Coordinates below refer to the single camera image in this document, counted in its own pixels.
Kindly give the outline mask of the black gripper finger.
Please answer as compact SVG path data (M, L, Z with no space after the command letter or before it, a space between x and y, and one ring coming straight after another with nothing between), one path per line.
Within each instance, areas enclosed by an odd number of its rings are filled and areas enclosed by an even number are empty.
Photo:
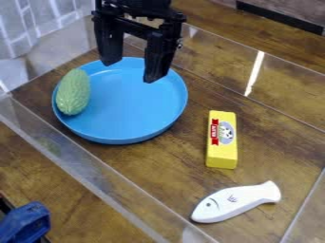
M180 24L163 23L148 34L143 74L143 81L148 84L167 75L175 51L179 47L180 32Z
M94 15L92 22L100 61L109 66L121 60L123 31L111 17Z

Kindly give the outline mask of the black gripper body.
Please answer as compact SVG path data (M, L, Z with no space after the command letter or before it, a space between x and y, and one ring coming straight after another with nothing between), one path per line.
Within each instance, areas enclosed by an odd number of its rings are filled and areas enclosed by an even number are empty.
M179 37L185 16L171 8L171 0L94 0L92 16L108 30L120 30L136 37L144 37L155 29L137 23L136 18L161 20L159 30L171 37Z

